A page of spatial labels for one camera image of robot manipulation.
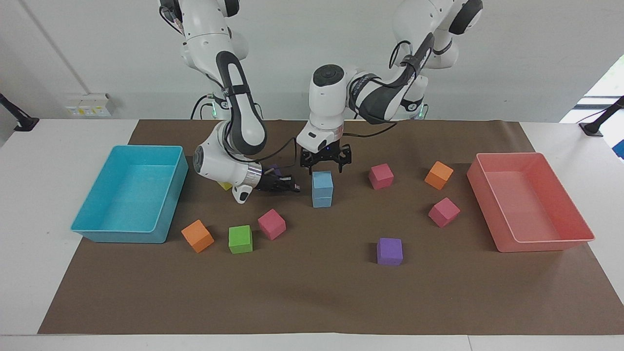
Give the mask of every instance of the cube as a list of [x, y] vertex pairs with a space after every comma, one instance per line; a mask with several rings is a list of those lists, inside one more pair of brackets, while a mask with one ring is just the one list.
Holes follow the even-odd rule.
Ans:
[[233, 254], [244, 254], [253, 251], [251, 227], [249, 225], [232, 227], [229, 234], [229, 247]]
[[613, 151], [617, 156], [620, 156], [621, 159], [624, 159], [624, 140], [620, 141], [616, 146], [613, 147]]
[[312, 198], [327, 198], [334, 194], [334, 182], [331, 179], [331, 172], [312, 173]]
[[461, 212], [459, 208], [447, 197], [429, 211], [429, 217], [438, 227], [444, 228], [457, 218], [459, 212]]
[[187, 240], [188, 244], [191, 245], [193, 250], [198, 254], [215, 242], [215, 239], [213, 239], [208, 229], [206, 229], [200, 220], [196, 220], [190, 226], [182, 229], [182, 235], [184, 235], [184, 239]]
[[260, 217], [258, 224], [269, 240], [275, 240], [275, 238], [286, 231], [286, 221], [274, 209]]
[[331, 207], [331, 197], [320, 197], [320, 198], [312, 198], [312, 207], [315, 209], [322, 209], [326, 207]]
[[403, 244], [400, 239], [381, 238], [377, 243], [377, 264], [400, 265], [403, 262]]
[[390, 166], [384, 163], [372, 167], [371, 171], [368, 173], [368, 179], [371, 181], [373, 189], [379, 190], [392, 185], [394, 174], [390, 170]]
[[269, 169], [273, 169], [273, 173], [275, 173], [276, 176], [283, 177], [283, 175], [281, 175], [280, 167], [277, 164], [270, 165]]
[[425, 182], [437, 190], [442, 190], [442, 188], [449, 181], [449, 178], [451, 178], [451, 174], [453, 174], [452, 168], [441, 163], [440, 161], [437, 161], [433, 165], [433, 168], [431, 168], [431, 171], [429, 171], [429, 174], [425, 178]]
[[225, 191], [228, 191], [230, 189], [232, 189], [232, 185], [230, 183], [222, 183], [222, 182], [217, 182]]

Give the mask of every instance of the teal plastic tray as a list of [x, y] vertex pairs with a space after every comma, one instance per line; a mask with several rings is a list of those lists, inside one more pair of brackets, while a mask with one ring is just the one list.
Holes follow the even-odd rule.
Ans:
[[181, 146], [115, 146], [71, 230], [94, 242], [163, 243], [187, 172]]

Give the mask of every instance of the pink plastic tray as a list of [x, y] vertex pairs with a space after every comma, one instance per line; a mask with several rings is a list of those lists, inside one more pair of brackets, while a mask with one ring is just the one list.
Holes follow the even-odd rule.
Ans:
[[542, 154], [477, 154], [468, 179], [501, 252], [566, 250], [595, 239]]

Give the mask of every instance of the white power box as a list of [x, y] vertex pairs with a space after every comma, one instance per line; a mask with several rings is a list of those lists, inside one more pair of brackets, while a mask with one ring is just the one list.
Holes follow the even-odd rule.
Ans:
[[108, 94], [68, 95], [65, 110], [72, 117], [112, 117], [115, 105]]

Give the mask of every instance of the white robotic arm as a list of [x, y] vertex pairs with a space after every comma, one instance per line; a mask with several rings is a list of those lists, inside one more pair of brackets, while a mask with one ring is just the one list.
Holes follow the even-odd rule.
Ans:
[[[416, 111], [428, 83], [421, 71], [451, 67], [458, 54], [452, 34], [470, 29], [482, 10], [482, 0], [405, 0], [393, 17], [397, 46], [390, 67], [395, 64], [399, 70], [392, 79], [384, 81], [373, 73], [336, 65], [317, 69], [310, 83], [310, 121], [297, 137], [305, 149], [301, 165], [333, 160], [341, 169], [350, 163], [350, 149], [339, 146], [344, 122], [337, 112], [340, 104], [371, 124], [390, 121], [402, 106]], [[396, 62], [397, 56], [403, 59]], [[348, 159], [338, 155], [345, 151]]]
[[227, 26], [226, 17], [239, 10], [238, 0], [160, 0], [167, 20], [180, 28], [185, 41], [182, 57], [214, 84], [217, 124], [208, 139], [197, 147], [193, 167], [201, 176], [233, 185], [235, 200], [247, 201], [253, 189], [299, 191], [292, 177], [263, 172], [262, 166], [245, 157], [262, 151], [266, 129], [240, 64], [247, 55], [246, 41]]

